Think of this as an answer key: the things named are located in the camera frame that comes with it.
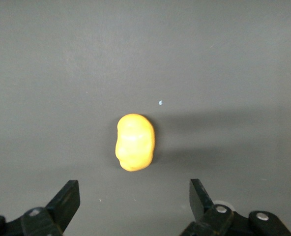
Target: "gray table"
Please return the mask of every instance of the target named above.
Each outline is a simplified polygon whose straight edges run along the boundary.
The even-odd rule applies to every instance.
[[[133,173],[128,113],[157,136]],[[176,236],[190,178],[291,230],[291,0],[0,1],[0,214],[78,179],[65,235]]]

